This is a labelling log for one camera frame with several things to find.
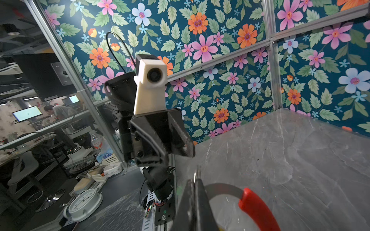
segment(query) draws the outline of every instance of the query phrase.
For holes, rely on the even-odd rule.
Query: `light blue flower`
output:
[[[337,111],[337,113],[339,113],[339,112],[343,112],[343,111],[341,110],[341,108],[342,108],[342,107],[337,107],[337,106],[335,106],[335,109],[334,109],[334,110],[335,110],[335,111]]]
[[[105,35],[106,33],[104,33],[104,30],[102,30],[101,32],[98,32],[99,35],[99,38],[105,38]]]
[[[362,102],[364,102],[365,101],[365,97],[366,97],[367,95],[366,94],[363,94],[363,95],[361,95],[361,92],[359,92],[359,91],[356,91],[356,95],[352,95],[351,97],[352,98],[356,98],[355,99],[355,101],[356,102],[358,102],[359,100],[361,100]]]
[[[175,59],[175,55],[172,54],[172,52],[169,53],[169,56],[167,56],[167,58],[169,60],[174,60]]]
[[[78,4],[77,3],[74,3],[74,5],[76,6],[76,12],[77,11],[81,11],[82,12],[82,8],[85,8],[84,6],[81,6],[81,2],[79,1]]]
[[[64,37],[64,35],[66,34],[66,32],[65,32],[65,31],[63,31],[63,28],[61,28],[60,30],[57,30],[57,32],[58,32],[58,35],[59,35],[60,37]]]
[[[349,65],[349,62],[347,62],[347,60],[343,60],[343,62],[339,62],[341,65],[340,67],[345,67],[347,68],[347,65]]]
[[[142,34],[142,33],[146,34],[148,28],[144,28],[144,25],[141,25],[141,27],[139,27],[139,30],[141,30],[140,34]]]
[[[186,2],[184,2],[184,4],[185,4],[186,7],[189,7],[190,6],[189,0],[186,0]]]
[[[226,26],[221,27],[221,33],[225,33],[225,32],[226,32]]]
[[[310,36],[309,35],[305,35],[304,37],[303,37],[303,40],[306,42],[308,39],[310,39]]]
[[[314,112],[314,111],[312,111],[311,115],[312,115],[314,118],[318,118],[318,117],[319,117],[319,113],[318,113],[318,112]]]
[[[128,17],[127,17],[127,20],[128,20],[128,22],[129,22],[129,23],[130,23],[130,22],[134,22],[135,17],[134,17],[134,16],[132,16],[131,14],[129,14],[129,15],[128,15]]]
[[[231,34],[233,37],[237,36],[238,35],[238,31],[235,31],[235,30],[232,30],[232,34]]]
[[[86,36],[85,34],[84,34],[84,36],[82,36],[81,38],[84,40],[84,42],[86,42],[86,41],[89,41],[89,37],[90,36]]]
[[[314,68],[314,69],[310,68],[309,73],[310,73],[311,75],[316,74],[316,68]]]
[[[261,26],[259,25],[259,23],[256,23],[256,24],[255,24],[255,28],[256,28],[256,30],[258,30],[260,27],[261,27]]]
[[[181,42],[178,42],[176,43],[176,46],[177,46],[177,49],[181,49],[183,45],[181,44]]]

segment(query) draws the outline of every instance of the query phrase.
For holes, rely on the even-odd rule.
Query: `kitchen scale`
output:
[[[95,188],[81,192],[71,204],[64,208],[65,218],[73,221],[83,221],[88,218],[100,206],[103,196]]]

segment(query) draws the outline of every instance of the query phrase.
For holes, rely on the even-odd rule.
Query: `red scissor handle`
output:
[[[261,231],[280,231],[274,215],[264,201],[249,188],[244,189],[239,208],[248,214]]]

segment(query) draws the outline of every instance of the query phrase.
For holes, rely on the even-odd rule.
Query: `flower center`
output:
[[[202,52],[207,52],[208,51],[208,46],[202,46],[201,51]]]
[[[355,84],[355,85],[358,84],[359,82],[360,82],[359,78],[356,78],[356,77],[352,78],[350,81],[351,84]]]
[[[289,11],[289,12],[287,13],[286,17],[287,17],[288,19],[291,19],[291,18],[292,18],[292,12],[291,12],[291,11]]]
[[[194,22],[194,26],[196,26],[196,27],[200,26],[201,24],[202,24],[202,21],[201,20],[196,20]]]

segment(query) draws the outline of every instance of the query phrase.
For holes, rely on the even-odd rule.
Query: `ceiling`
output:
[[[8,35],[3,24],[14,24],[19,35]],[[33,19],[26,4],[20,0],[0,0],[0,70],[8,67],[5,59],[16,54],[41,53],[50,46]],[[24,74],[0,75],[0,100],[9,97],[4,92],[25,88],[30,89]]]

